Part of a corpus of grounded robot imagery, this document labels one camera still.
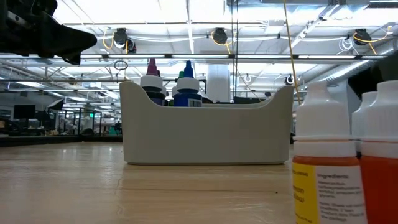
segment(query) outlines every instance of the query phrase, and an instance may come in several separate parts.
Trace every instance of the orange bottle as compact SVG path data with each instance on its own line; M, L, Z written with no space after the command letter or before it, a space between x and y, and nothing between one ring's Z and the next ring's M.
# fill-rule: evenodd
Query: orange bottle
M398 81L377 85L364 112L361 172L369 224L398 223Z
M293 196L297 224L366 224L361 169L347 107L326 82L311 83L297 108Z

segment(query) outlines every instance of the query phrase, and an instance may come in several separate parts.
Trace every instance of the table surface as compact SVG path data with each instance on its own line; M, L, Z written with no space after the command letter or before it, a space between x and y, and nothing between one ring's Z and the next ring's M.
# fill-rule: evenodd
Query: table surface
M293 224L290 168L132 166L108 142L0 148L0 223Z

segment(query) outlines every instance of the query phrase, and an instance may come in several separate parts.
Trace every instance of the yellow label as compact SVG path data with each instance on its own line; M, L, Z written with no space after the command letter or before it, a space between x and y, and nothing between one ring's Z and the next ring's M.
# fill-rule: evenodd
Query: yellow label
M319 224L315 166L293 163L296 224Z

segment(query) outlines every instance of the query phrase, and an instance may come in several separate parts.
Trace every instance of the white label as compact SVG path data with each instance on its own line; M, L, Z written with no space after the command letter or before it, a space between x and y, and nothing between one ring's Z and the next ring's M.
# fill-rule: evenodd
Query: white label
M188 107L201 107L201 100L188 99Z
M293 163L298 224L367 224L359 166Z

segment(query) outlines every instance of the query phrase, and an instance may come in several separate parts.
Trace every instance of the barcode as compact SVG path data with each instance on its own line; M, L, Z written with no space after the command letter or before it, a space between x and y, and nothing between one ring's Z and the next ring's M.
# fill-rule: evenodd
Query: barcode
M201 100L188 100L188 107L201 107Z

